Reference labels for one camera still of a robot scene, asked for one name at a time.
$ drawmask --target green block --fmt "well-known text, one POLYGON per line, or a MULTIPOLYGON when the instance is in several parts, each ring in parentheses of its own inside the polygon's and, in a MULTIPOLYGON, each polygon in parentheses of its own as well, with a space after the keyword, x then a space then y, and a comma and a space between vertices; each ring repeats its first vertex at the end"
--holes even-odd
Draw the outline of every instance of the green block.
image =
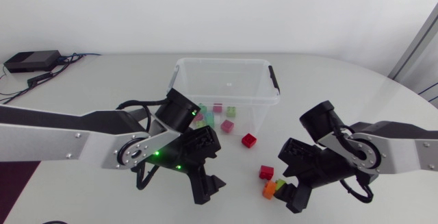
POLYGON ((282 179, 278 179, 275 181, 275 183, 276 183, 275 191, 278 191, 283 184, 286 184, 286 181, 284 181, 282 179))
POLYGON ((207 119, 207 125, 209 125, 211 128, 214 128, 214 119, 207 119))
POLYGON ((235 117, 235 107, 227 107, 227 117, 235 117))
POLYGON ((195 122, 196 128, 201 128, 207 125, 207 122, 205 121, 197 121, 195 122))
POLYGON ((207 123, 208 122, 214 123, 214 116, 213 115, 208 116, 208 112, 207 112, 206 115, 205 115, 205 121, 207 121, 207 123))
POLYGON ((205 107, 202 103, 200 103, 200 104, 198 105, 198 107, 201 109, 201 113, 202 113, 202 114, 205 114, 205 113, 206 113, 206 111, 207 111, 207 107, 205 107))

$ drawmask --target black power adapter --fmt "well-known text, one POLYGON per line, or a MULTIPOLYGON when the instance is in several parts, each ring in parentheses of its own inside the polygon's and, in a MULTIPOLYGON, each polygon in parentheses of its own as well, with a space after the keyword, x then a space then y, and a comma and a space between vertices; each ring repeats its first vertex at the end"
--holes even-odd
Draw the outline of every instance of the black power adapter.
POLYGON ((4 66, 11 73, 52 71, 60 56, 58 50, 20 52, 5 62, 4 66))

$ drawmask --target pink block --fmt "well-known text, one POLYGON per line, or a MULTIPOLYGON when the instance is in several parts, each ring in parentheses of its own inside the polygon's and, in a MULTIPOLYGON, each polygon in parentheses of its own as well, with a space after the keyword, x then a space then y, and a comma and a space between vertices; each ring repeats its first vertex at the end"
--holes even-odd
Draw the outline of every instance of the pink block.
POLYGON ((215 103, 213 106, 213 112, 222 112, 222 104, 221 103, 215 103))
POLYGON ((193 122, 202 121, 204 119, 203 114, 200 112, 193 118, 193 122))
POLYGON ((234 128, 234 123, 229 121, 229 120, 225 120, 221 125, 220 128, 226 132, 226 133, 230 133, 231 130, 233 130, 234 128))

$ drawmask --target black cable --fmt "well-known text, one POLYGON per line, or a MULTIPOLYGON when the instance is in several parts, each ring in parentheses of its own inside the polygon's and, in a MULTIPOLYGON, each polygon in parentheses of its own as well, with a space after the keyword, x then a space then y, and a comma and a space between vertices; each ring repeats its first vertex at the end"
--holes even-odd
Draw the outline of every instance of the black cable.
POLYGON ((430 88, 436 86, 438 83, 433 84, 432 86, 429 86, 428 88, 426 88, 425 90, 423 90, 422 92, 418 93, 419 95, 423 94, 424 92, 426 92, 427 90, 429 90, 430 88))
POLYGON ((148 106, 148 105, 163 105, 168 103, 169 100, 167 99, 163 99, 160 101, 136 101, 136 100, 131 100, 131 101, 126 101, 122 104, 120 104, 117 109, 121 110, 123 108, 127 108, 127 107, 131 107, 133 105, 140 105, 140 106, 148 106))
POLYGON ((83 54, 83 53, 80 53, 80 54, 74 53, 74 54, 72 54, 70 56, 61 56, 61 58, 64 58, 63 60, 68 60, 68 61, 63 62, 61 64, 61 65, 63 65, 63 67, 60 70, 54 72, 51 77, 49 77, 47 79, 44 79, 43 81, 41 81, 39 83, 36 83, 36 84, 30 86, 29 88, 26 88, 24 90, 21 90, 21 91, 15 92, 15 93, 10 93, 10 94, 0 93, 1 95, 8 95, 8 96, 9 95, 14 95, 13 97, 7 97, 7 98, 4 98, 4 99, 0 99, 0 101, 7 100, 3 104, 8 104, 9 102, 14 100, 15 98, 20 97, 20 96, 24 95, 25 93, 27 93, 28 91, 34 89, 36 86, 39 86, 39 85, 41 85, 41 84, 43 84, 43 83, 45 83, 47 81, 52 80, 54 77, 58 76, 61 72, 65 71, 71 64, 76 63, 78 60, 82 59, 85 55, 86 54, 83 54))
POLYGON ((46 223, 43 223, 43 224, 67 224, 67 223, 65 223, 63 221, 49 221, 49 222, 46 222, 46 223))
POLYGON ((364 160, 365 158, 363 158, 363 154, 356 150, 344 137, 344 134, 341 131, 341 127, 339 126, 339 123, 337 122, 337 119, 334 118, 333 115, 329 115, 328 116, 330 123, 332 124, 332 128, 333 128, 333 133, 336 137, 336 139, 339 141, 339 143, 341 144, 341 146, 348 152, 350 152, 351 154, 353 154, 354 156, 356 156, 357 158, 364 160))
POLYGON ((151 111, 148 108, 148 105, 163 105, 168 103, 169 100, 167 99, 163 99, 160 101, 136 101, 136 100, 131 100, 131 101, 126 101, 122 104, 120 104, 116 109, 117 110, 122 110, 124 108, 127 107, 131 107, 131 106, 142 106, 144 108, 144 110, 146 110, 146 115, 147 115, 147 124, 146 124, 146 132, 149 132, 149 129, 151 128, 151 111))
POLYGON ((367 196, 360 195, 359 193, 355 192, 348 184, 345 182, 345 180, 340 180, 342 186, 347 190, 348 193, 350 193, 353 197, 355 197, 357 200, 361 201, 362 203, 371 203, 372 198, 374 197, 374 194, 371 191, 371 188, 369 186, 364 186, 359 184, 362 189, 367 193, 367 196))
POLYGON ((340 125, 339 127, 347 129, 348 131, 351 132, 351 134, 355 133, 354 129, 349 127, 349 126, 347 126, 347 125, 340 125))
POLYGON ((5 76, 6 76, 5 65, 3 65, 3 68, 2 68, 1 70, 3 71, 3 75, 0 76, 0 79, 1 79, 2 77, 5 77, 5 76))
POLYGON ((151 171, 148 172, 148 175, 143 179, 144 172, 145 172, 145 161, 140 162, 137 166, 133 167, 131 171, 134 173, 137 173, 137 189, 143 190, 146 188, 146 186, 149 184, 150 180, 152 179, 153 175, 157 170, 159 169, 159 166, 155 165, 151 171))

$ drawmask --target orange block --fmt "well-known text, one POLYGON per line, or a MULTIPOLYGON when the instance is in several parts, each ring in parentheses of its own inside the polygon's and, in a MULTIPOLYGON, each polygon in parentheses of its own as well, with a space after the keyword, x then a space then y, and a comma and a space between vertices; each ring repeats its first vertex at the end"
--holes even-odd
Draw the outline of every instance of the orange block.
POLYGON ((272 181, 268 181, 263 188, 263 196, 269 200, 271 200, 272 196, 275 193, 276 184, 272 181))

